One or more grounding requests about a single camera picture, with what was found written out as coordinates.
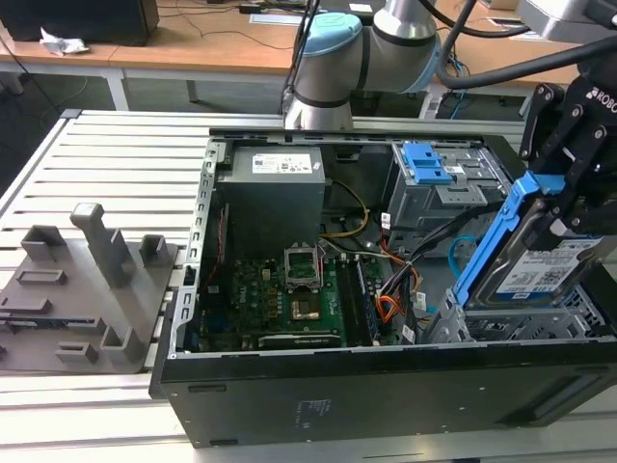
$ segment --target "label sticker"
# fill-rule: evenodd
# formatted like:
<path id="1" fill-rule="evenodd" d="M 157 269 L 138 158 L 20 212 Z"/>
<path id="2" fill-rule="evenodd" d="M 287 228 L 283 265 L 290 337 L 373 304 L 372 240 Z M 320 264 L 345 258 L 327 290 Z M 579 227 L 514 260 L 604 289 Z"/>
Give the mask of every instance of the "label sticker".
<path id="1" fill-rule="evenodd" d="M 407 325 L 403 325 L 403 338 L 408 340 L 411 344 L 416 343 L 416 333 Z"/>
<path id="2" fill-rule="evenodd" d="M 461 166 L 443 166 L 443 169 L 449 174 L 464 174 L 465 171 Z"/>
<path id="3" fill-rule="evenodd" d="M 568 239 L 552 251 L 526 251 L 503 280 L 497 294 L 527 299 L 530 293 L 552 293 L 578 265 L 578 255 L 602 239 Z"/>
<path id="4" fill-rule="evenodd" d="M 416 304 L 414 305 L 414 309 L 418 309 L 419 311 L 426 312 L 426 293 L 424 292 L 416 293 Z"/>
<path id="5" fill-rule="evenodd" d="M 387 212 L 382 212 L 382 229 L 389 230 L 390 216 Z"/>
<path id="6" fill-rule="evenodd" d="M 253 156 L 253 173 L 311 174 L 310 154 L 255 154 Z"/>
<path id="7" fill-rule="evenodd" d="M 370 7 L 370 5 L 366 5 L 365 3 L 350 3 L 349 9 L 352 12 L 359 12 L 359 13 L 372 13 L 373 12 L 373 9 Z"/>

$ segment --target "white paper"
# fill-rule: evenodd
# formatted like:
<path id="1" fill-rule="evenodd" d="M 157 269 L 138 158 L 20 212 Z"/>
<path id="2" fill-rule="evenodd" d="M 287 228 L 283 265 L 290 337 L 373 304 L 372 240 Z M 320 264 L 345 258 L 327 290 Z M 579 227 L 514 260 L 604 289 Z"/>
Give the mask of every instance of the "white paper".
<path id="1" fill-rule="evenodd" d="M 40 28 L 40 35 L 42 39 L 40 39 L 39 43 L 44 46 L 49 53 L 53 53 L 54 55 L 65 56 L 90 50 L 81 39 L 62 39 L 52 36 L 51 34 L 47 34 L 42 27 Z"/>
<path id="2" fill-rule="evenodd" d="M 370 5 L 366 5 L 365 3 L 350 3 L 349 9 L 352 12 L 358 13 L 372 13 L 373 9 L 370 8 Z"/>

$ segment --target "power cord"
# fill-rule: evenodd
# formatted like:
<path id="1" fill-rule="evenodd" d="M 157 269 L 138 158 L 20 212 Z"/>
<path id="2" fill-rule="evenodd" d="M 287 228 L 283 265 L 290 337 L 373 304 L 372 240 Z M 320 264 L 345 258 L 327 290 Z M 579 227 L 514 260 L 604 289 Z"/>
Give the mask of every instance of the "power cord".
<path id="1" fill-rule="evenodd" d="M 300 20 L 300 24 L 298 25 L 298 30 L 296 32 L 296 40 L 294 41 L 293 47 L 293 56 L 291 58 L 291 66 L 289 67 L 289 72 L 287 73 L 285 80 L 282 84 L 281 99 L 279 104 L 280 114 L 282 114 L 282 105 L 284 103 L 285 92 L 289 90 L 293 94 L 296 76 L 298 75 L 298 69 L 300 68 L 300 63 L 302 62 L 302 55 L 305 51 L 307 40 L 309 39 L 310 26 L 315 18 L 315 15 L 319 11 L 319 3 L 320 0 L 313 0 L 311 8 L 311 1 L 307 0 L 302 19 Z"/>
<path id="2" fill-rule="evenodd" d="M 193 27 L 195 30 L 197 30 L 200 33 L 200 38 L 203 39 L 205 36 L 209 36 L 209 35 L 213 35 L 213 34 L 237 34 L 238 36 L 242 36 L 242 37 L 246 37 L 247 39 L 250 39 L 252 41 L 255 41 L 257 43 L 259 43 L 260 45 L 263 46 L 267 46 L 268 48 L 273 48 L 275 50 L 289 50 L 292 47 L 291 46 L 287 46 L 287 47 L 283 47 L 283 46 L 275 46 L 275 45 L 271 45 L 270 43 L 266 43 L 264 41 L 260 41 L 259 39 L 256 39 L 255 37 L 249 36 L 248 34 L 245 34 L 244 32 L 240 32 L 240 31 L 209 31 L 209 32 L 204 32 L 202 31 L 197 24 L 195 24 L 193 21 L 191 21 L 187 15 L 187 13 L 183 13 L 180 11 L 180 8 L 177 6 L 178 4 L 178 0 L 175 0 L 175 4 L 176 4 L 176 8 L 178 11 L 178 15 L 184 17 L 184 19 L 186 20 L 186 22 L 188 22 L 191 27 Z M 235 10 L 238 7 L 231 7 L 227 10 L 224 11 L 220 11 L 220 12 L 203 12 L 200 14 L 212 14 L 212 13 L 226 13 L 226 12 L 230 12 L 231 10 Z"/>
<path id="3" fill-rule="evenodd" d="M 7 43 L 4 41 L 4 39 L 2 38 L 2 36 L 0 36 L 0 41 L 2 42 L 2 46 L 4 46 L 4 48 L 9 52 L 9 54 L 11 55 L 11 57 L 13 58 L 13 60 L 19 65 L 20 68 L 23 69 L 24 73 L 26 75 L 28 75 L 30 77 L 30 79 L 32 79 L 32 82 L 37 86 L 37 88 L 39 89 L 39 92 L 42 93 L 42 95 L 45 97 L 45 99 L 49 102 L 49 104 L 51 105 L 52 108 L 54 108 L 56 110 L 56 112 L 58 113 L 58 116 L 60 116 L 62 113 L 60 111 L 60 109 L 58 109 L 58 106 L 53 102 L 53 100 L 51 99 L 51 97 L 47 94 L 47 92 L 45 90 L 42 89 L 42 87 L 40 86 L 39 82 L 37 81 L 37 79 L 35 79 L 35 76 L 33 74 L 30 73 L 30 71 L 28 69 L 26 69 L 25 66 L 23 66 L 21 64 L 21 62 L 17 59 L 17 57 L 13 54 L 13 52 L 11 51 L 11 49 L 7 46 Z"/>

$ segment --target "slotted metal surface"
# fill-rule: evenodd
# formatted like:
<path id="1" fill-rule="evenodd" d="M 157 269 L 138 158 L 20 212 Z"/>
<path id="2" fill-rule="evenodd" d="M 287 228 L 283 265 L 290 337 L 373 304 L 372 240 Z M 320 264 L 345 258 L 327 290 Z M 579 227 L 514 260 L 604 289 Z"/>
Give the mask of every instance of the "slotted metal surface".
<path id="1" fill-rule="evenodd" d="M 107 226 L 121 227 L 128 240 L 156 232 L 185 247 L 200 161 L 208 127 L 213 126 L 274 128 L 282 124 L 274 116 L 113 111 L 84 111 L 76 120 L 60 120 L 0 200 L 0 288 L 24 255 L 19 243 L 31 225 L 56 225 L 65 237 L 79 236 L 68 214 L 84 200 L 102 203 Z M 521 123 L 435 124 L 366 118 L 357 119 L 356 127 L 504 134 L 513 145 L 519 143 L 523 132 Z M 181 252 L 176 264 L 181 264 L 183 257 Z M 180 283 L 181 274 L 176 270 L 169 282 L 167 302 Z M 148 368 L 153 365 L 159 335 L 160 322 L 148 352 Z M 567 452 L 572 461 L 585 461 L 586 456 L 577 455 L 589 455 L 592 449 L 602 452 L 598 458 L 608 455 L 605 461 L 614 461 L 617 446 L 612 419 L 617 413 L 617 392 L 610 390 L 571 417 L 543 429 L 195 452 L 171 407 L 148 397 L 148 384 L 147 372 L 130 376 L 0 376 L 0 459 L 235 463 L 361 462 L 370 458 L 401 463 L 478 456 L 501 461 L 502 455 L 510 455 L 505 461 L 532 461 L 538 455 Z"/>

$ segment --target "black box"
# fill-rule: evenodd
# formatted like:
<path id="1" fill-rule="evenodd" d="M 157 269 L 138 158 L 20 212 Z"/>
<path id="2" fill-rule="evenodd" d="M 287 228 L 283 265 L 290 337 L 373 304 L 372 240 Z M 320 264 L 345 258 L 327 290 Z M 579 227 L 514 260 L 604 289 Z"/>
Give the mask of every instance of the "black box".
<path id="1" fill-rule="evenodd" d="M 156 0 L 0 0 L 15 41 L 38 41 L 40 28 L 64 39 L 142 46 L 158 24 Z"/>

